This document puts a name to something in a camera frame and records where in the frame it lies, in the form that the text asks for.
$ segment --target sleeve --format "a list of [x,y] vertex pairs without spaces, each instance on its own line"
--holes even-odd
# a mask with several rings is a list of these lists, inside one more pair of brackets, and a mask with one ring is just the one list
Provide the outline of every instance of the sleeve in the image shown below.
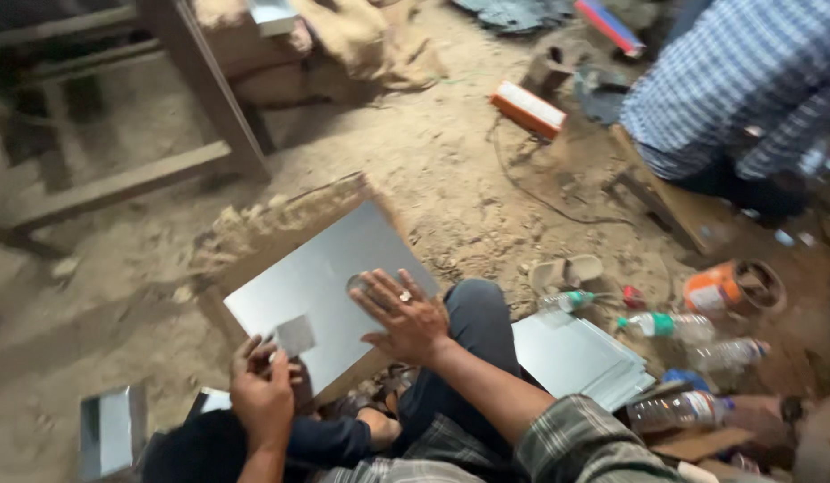
[[796,171],[817,137],[830,131],[830,81],[737,161],[737,175],[758,180],[779,171]]
[[534,483],[666,483],[683,479],[620,421],[585,396],[557,401],[516,449]]

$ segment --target knee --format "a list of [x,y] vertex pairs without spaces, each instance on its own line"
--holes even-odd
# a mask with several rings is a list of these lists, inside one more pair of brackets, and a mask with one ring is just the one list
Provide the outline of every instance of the knee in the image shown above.
[[455,303],[496,302],[504,305],[504,294],[502,288],[495,282],[482,279],[465,279],[447,292],[445,302],[451,301]]

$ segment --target sandy ground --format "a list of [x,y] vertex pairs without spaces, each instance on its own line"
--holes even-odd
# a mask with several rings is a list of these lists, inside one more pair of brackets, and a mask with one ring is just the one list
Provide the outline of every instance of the sandy ground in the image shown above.
[[[674,261],[680,249],[632,200],[622,206],[600,191],[624,161],[569,90],[561,97],[570,113],[564,132],[530,157],[511,162],[536,143],[507,120],[498,126],[508,171],[573,216],[618,216],[635,227],[571,222],[504,177],[486,137],[495,120],[487,97],[501,79],[521,78],[530,41],[497,39],[440,0],[424,4],[417,24],[439,44],[450,79],[370,107],[268,113],[281,148],[268,161],[270,185],[189,181],[46,229],[41,235],[74,244],[81,258],[65,286],[26,257],[0,251],[1,482],[72,478],[82,397],[143,381],[152,432],[181,422],[200,386],[226,388],[221,335],[173,292],[187,283],[193,237],[230,204],[294,196],[363,170],[391,194],[416,255],[443,286],[495,280],[515,317],[533,307],[526,267],[559,256],[602,258],[605,291],[632,284],[659,302],[670,291],[666,266],[678,286],[689,272]],[[84,133],[98,142],[85,144],[90,156],[73,166],[79,179],[185,151],[209,135],[166,61],[103,76],[102,85],[111,116]],[[30,184],[30,169],[14,170],[13,179]],[[614,330],[615,310],[582,313]],[[655,373],[669,357],[628,345],[651,358]]]

